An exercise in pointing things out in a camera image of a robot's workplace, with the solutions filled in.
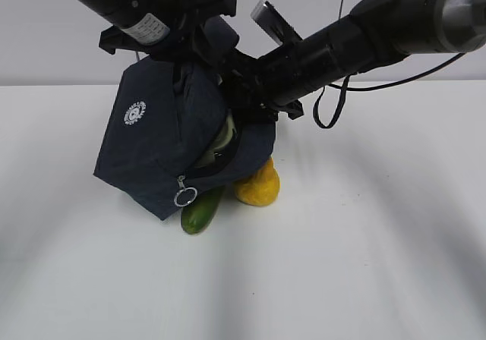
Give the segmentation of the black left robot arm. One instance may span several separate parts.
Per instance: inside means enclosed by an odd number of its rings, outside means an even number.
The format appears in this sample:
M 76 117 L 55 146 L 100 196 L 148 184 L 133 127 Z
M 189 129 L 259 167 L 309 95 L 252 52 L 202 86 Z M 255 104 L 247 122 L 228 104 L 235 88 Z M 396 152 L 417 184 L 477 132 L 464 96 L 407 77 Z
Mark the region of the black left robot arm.
M 225 21 L 237 0 L 78 0 L 107 20 L 99 47 L 143 52 L 155 60 L 217 65 L 238 44 Z

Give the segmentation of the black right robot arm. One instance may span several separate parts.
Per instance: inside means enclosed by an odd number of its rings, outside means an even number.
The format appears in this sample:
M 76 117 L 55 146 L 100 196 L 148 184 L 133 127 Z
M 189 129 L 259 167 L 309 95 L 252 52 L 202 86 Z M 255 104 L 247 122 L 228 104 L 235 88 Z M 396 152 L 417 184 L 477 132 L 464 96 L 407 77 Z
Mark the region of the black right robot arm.
M 485 0 L 362 0 L 305 38 L 269 2 L 251 16 L 277 47 L 256 59 L 229 59 L 222 93 L 232 109 L 293 119 L 303 114 L 302 97 L 337 80 L 410 55 L 464 55 L 485 44 Z

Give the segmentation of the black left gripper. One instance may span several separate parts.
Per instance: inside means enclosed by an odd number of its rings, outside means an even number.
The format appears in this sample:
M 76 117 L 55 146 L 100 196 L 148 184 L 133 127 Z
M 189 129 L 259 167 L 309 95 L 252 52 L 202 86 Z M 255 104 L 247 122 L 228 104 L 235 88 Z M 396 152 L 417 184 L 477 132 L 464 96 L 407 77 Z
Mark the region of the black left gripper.
M 160 61 L 200 61 L 217 66 L 238 44 L 223 20 L 236 13 L 237 0 L 123 0 L 108 16 L 99 47 L 113 55 L 143 52 Z

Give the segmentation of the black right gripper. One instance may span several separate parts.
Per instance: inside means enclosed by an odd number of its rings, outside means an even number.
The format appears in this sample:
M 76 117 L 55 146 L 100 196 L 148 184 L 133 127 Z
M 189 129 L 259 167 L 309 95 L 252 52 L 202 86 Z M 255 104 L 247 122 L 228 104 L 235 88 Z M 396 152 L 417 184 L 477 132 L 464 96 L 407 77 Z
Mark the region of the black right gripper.
M 245 122 L 277 122 L 284 112 L 295 120 L 304 115 L 299 101 L 279 105 L 264 89 L 257 59 L 249 55 L 227 55 L 219 62 L 222 95 L 237 117 Z

